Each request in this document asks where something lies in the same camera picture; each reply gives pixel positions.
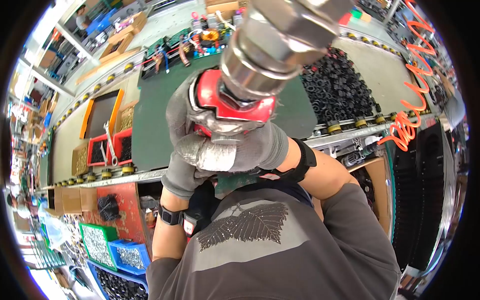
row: wrist strap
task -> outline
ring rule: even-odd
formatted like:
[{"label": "wrist strap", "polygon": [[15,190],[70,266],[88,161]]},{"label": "wrist strap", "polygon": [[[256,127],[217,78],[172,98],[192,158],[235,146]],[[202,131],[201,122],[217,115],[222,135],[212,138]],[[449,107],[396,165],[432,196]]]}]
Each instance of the wrist strap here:
[{"label": "wrist strap", "polygon": [[286,172],[280,172],[278,170],[262,170],[260,168],[254,169],[250,174],[258,174],[260,178],[266,178],[270,180],[284,179],[294,182],[300,182],[305,179],[305,173],[307,173],[310,167],[317,166],[317,158],[313,150],[308,147],[304,142],[299,139],[292,138],[300,148],[300,162],[296,168],[290,169]]}]

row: green workbench mat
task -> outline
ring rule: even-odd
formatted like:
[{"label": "green workbench mat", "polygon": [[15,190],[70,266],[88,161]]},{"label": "green workbench mat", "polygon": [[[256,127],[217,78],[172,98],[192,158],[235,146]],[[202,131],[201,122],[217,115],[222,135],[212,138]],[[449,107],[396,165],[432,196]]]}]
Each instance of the green workbench mat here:
[{"label": "green workbench mat", "polygon": [[[177,87],[194,71],[218,64],[220,55],[191,60],[186,68],[179,63],[146,80],[140,79],[140,99],[134,108],[132,128],[132,160],[139,170],[165,168],[170,162],[173,146],[169,139],[165,110]],[[300,78],[287,83],[280,93],[273,123],[288,136],[306,138],[317,123],[315,113]]]}]

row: tag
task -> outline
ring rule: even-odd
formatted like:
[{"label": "tag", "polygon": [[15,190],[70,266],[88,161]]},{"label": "tag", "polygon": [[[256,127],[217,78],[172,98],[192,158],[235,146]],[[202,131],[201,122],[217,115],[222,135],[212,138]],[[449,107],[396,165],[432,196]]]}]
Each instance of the tag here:
[{"label": "tag", "polygon": [[280,179],[280,176],[278,176],[277,174],[273,174],[273,173],[266,173],[262,176],[259,176],[260,178],[265,178],[265,179],[270,179],[270,180],[277,180],[277,179]]},{"label": "tag", "polygon": [[187,220],[183,220],[183,230],[187,234],[191,235],[193,233],[193,224]]}]

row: glove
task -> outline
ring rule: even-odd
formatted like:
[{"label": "glove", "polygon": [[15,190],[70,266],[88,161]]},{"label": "glove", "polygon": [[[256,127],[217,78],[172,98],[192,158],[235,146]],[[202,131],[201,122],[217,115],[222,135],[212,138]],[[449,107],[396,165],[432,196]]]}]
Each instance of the glove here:
[{"label": "glove", "polygon": [[[257,166],[263,169],[277,168],[287,156],[288,138],[275,124],[268,121],[263,127],[257,128],[255,122],[215,120],[212,110],[192,110],[189,87],[200,72],[187,78],[167,105],[167,123],[175,152],[198,170],[245,172]],[[214,144],[209,138],[195,134],[190,120],[208,128],[226,128],[225,132],[230,134],[249,131],[242,144]]]},{"label": "glove", "polygon": [[[193,80],[196,79],[200,71],[190,75],[173,93],[167,105],[167,123],[170,132],[170,140],[175,146],[179,139],[187,135],[187,105],[188,88]],[[175,151],[170,156],[170,163],[167,172],[162,176],[163,186],[175,196],[188,200],[193,195],[193,191],[201,185],[215,172],[198,170],[195,166],[185,162]]]},{"label": "glove", "polygon": [[162,176],[162,184],[175,196],[189,200],[195,188],[214,174],[215,172],[198,170],[174,151],[170,156],[167,173]]}]

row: sequined leaf pattern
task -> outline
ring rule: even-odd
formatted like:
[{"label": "sequined leaf pattern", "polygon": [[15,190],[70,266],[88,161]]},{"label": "sequined leaf pattern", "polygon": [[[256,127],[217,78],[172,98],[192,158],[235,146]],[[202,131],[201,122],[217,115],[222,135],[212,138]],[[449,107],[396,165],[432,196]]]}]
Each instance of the sequined leaf pattern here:
[{"label": "sequined leaf pattern", "polygon": [[245,210],[238,209],[240,215],[216,220],[198,233],[200,252],[230,238],[241,241],[273,240],[280,244],[280,230],[288,215],[284,204],[259,204]]},{"label": "sequined leaf pattern", "polygon": [[211,245],[225,242],[231,238],[230,227],[235,216],[228,216],[213,221],[207,228],[197,234],[197,241],[200,243],[200,252]]},{"label": "sequined leaf pattern", "polygon": [[272,240],[280,243],[280,230],[287,219],[282,203],[260,204],[242,211],[232,229],[232,237],[241,241]]}]

